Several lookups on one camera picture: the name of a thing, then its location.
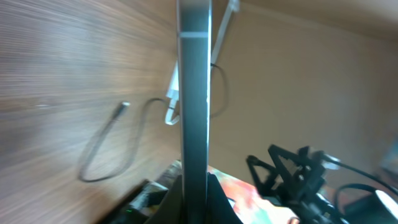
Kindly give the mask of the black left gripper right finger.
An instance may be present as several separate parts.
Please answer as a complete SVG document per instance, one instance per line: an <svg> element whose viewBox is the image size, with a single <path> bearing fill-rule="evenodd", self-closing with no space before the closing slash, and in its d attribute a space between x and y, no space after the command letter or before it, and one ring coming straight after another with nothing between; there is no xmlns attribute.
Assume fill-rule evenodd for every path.
<svg viewBox="0 0 398 224"><path fill-rule="evenodd" d="M214 174L208 174L207 192L207 224L243 224Z"/></svg>

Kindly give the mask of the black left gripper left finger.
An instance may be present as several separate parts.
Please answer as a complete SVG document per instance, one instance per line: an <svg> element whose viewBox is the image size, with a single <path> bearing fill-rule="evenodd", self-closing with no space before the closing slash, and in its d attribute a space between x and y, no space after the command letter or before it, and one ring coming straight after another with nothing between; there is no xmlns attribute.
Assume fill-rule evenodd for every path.
<svg viewBox="0 0 398 224"><path fill-rule="evenodd" d="M182 176L179 175L166 193L159 209L145 224L179 224L182 219Z"/></svg>

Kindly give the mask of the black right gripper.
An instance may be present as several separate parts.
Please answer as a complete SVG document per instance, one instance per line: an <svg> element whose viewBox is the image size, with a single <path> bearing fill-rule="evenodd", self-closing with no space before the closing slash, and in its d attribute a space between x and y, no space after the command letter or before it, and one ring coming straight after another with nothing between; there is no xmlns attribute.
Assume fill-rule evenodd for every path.
<svg viewBox="0 0 398 224"><path fill-rule="evenodd" d="M347 221L342 214L318 191L325 185L323 151L310 153L310 147L302 147L297 153L275 144L268 152L275 165L261 161L256 156L246 158L254 186L260 196L276 196L280 203L291 209L300 223L339 223ZM273 189L280 175L282 183Z"/></svg>

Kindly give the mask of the Galaxy smartphone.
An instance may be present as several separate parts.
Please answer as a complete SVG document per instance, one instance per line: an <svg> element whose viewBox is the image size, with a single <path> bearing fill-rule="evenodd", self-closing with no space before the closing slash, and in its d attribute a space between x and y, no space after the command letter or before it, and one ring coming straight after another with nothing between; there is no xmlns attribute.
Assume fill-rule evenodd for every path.
<svg viewBox="0 0 398 224"><path fill-rule="evenodd" d="M177 1L178 76L185 223L206 220L212 1Z"/></svg>

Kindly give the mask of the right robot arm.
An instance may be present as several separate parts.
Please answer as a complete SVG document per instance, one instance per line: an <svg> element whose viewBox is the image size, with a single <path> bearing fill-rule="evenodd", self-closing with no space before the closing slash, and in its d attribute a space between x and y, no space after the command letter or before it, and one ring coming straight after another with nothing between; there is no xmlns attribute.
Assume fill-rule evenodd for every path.
<svg viewBox="0 0 398 224"><path fill-rule="evenodd" d="M299 223L397 223L397 189L377 177L348 166L323 151L302 147L296 153L271 145L268 164L249 155L246 163L258 194L276 207L287 207ZM389 190L359 183L345 184L326 199L321 188L328 169L343 167L365 176Z"/></svg>

